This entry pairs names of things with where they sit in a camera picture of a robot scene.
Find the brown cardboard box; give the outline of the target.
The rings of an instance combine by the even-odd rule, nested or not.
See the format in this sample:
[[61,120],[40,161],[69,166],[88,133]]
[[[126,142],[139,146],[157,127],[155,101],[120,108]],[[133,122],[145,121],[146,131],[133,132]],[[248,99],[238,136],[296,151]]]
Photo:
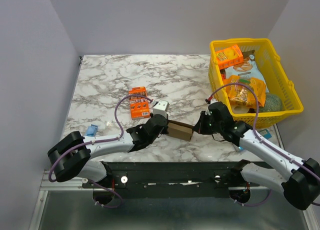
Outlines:
[[190,124],[174,120],[168,121],[167,135],[169,137],[190,142],[193,133],[193,126]]

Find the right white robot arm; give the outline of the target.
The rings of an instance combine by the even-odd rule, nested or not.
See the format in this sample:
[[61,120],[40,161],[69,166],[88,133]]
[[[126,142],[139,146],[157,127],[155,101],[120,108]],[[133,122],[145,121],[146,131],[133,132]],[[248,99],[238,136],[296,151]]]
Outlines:
[[210,104],[200,113],[193,131],[200,135],[220,134],[227,142],[259,157],[271,168],[245,161],[230,173],[230,181],[241,186],[255,183],[282,193],[295,208],[306,210],[320,195],[320,165],[304,160],[273,144],[242,120],[235,121],[222,102]]

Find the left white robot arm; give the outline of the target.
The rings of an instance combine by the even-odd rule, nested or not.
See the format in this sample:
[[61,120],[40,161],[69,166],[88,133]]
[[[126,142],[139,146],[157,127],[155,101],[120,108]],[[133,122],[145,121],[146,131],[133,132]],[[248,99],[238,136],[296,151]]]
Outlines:
[[168,120],[155,114],[144,124],[128,128],[119,136],[82,136],[73,131],[52,147],[47,155],[51,163],[50,182],[66,182],[74,177],[93,180],[99,187],[110,184],[111,175],[101,162],[92,159],[114,153],[130,153],[145,149],[159,135],[167,133]]

